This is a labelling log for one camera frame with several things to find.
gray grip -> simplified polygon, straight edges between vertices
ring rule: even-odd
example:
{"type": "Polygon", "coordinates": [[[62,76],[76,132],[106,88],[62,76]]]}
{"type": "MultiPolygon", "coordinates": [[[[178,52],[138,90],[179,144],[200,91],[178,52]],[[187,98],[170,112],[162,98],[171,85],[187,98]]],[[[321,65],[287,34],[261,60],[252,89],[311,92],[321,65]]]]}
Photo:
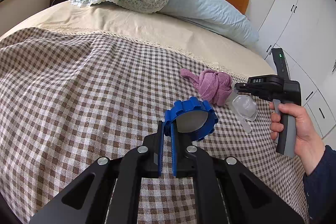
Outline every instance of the gray grip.
{"type": "MultiPolygon", "coordinates": [[[[273,99],[273,104],[274,104],[274,110],[276,114],[279,114],[281,116],[281,112],[279,110],[279,104],[280,104],[280,100],[278,99],[273,99]]],[[[278,140],[279,140],[279,135],[277,136],[277,138],[275,139],[275,143],[278,144],[278,140]]]]}
{"type": "Polygon", "coordinates": [[[288,114],[283,114],[279,111],[278,106],[280,104],[280,100],[273,99],[273,104],[275,112],[281,115],[280,122],[284,125],[283,131],[279,132],[279,135],[276,139],[276,151],[290,158],[294,158],[294,149],[296,142],[295,117],[288,114]]]}
{"type": "Polygon", "coordinates": [[[295,117],[288,115],[287,137],[284,152],[285,156],[294,158],[295,141],[296,141],[295,117]]]}

cream bedsheet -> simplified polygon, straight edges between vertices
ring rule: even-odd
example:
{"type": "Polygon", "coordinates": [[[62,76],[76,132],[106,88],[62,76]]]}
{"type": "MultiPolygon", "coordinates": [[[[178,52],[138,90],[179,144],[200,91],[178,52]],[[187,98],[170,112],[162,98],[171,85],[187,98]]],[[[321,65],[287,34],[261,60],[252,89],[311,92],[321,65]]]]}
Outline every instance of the cream bedsheet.
{"type": "Polygon", "coordinates": [[[175,50],[244,78],[274,74],[260,56],[228,38],[167,15],[141,14],[111,3],[79,8],[66,1],[29,17],[0,39],[28,27],[63,34],[111,34],[175,50]]]}

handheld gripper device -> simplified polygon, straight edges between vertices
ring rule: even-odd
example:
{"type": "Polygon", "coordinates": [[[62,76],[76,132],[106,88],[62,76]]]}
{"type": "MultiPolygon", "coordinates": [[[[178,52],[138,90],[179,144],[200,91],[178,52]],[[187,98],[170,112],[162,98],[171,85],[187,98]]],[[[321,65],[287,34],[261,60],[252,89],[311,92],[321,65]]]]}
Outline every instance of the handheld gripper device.
{"type": "Polygon", "coordinates": [[[281,115],[280,123],[284,125],[283,131],[279,132],[276,152],[293,158],[296,140],[295,118],[281,113],[278,105],[280,103],[301,105],[300,84],[298,81],[289,79],[283,50],[273,48],[272,54],[278,75],[250,77],[247,83],[236,83],[235,88],[239,92],[251,93],[260,99],[274,103],[276,113],[281,115]]]}

human hand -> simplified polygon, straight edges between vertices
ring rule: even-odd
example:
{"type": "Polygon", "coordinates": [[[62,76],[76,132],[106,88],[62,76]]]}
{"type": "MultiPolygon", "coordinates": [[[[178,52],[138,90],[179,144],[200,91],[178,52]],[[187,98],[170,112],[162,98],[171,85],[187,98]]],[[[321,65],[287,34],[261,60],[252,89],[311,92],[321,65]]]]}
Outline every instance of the human hand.
{"type": "MultiPolygon", "coordinates": [[[[273,102],[269,104],[269,107],[274,110],[273,102]]],[[[315,131],[304,107],[295,104],[279,104],[278,108],[282,113],[295,117],[296,142],[294,152],[300,157],[306,174],[310,175],[323,156],[324,143],[315,131]]],[[[280,115],[275,112],[271,114],[272,123],[269,128],[272,130],[272,140],[275,140],[279,132],[284,129],[284,125],[280,123],[280,118],[280,115]]]]}

black metal bracket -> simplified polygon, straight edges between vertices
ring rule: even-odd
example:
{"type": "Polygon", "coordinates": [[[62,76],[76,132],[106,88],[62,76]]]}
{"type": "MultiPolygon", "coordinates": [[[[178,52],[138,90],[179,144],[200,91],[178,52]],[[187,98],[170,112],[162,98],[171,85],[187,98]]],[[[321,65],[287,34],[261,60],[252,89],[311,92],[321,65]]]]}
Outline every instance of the black metal bracket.
{"type": "MultiPolygon", "coordinates": [[[[198,224],[304,223],[236,158],[211,157],[193,146],[188,134],[179,133],[176,122],[171,124],[171,133],[176,177],[193,178],[198,224]]],[[[100,157],[29,223],[137,223],[141,179],[159,178],[162,150],[160,121],[157,133],[146,136],[142,146],[116,160],[100,157]]]]}

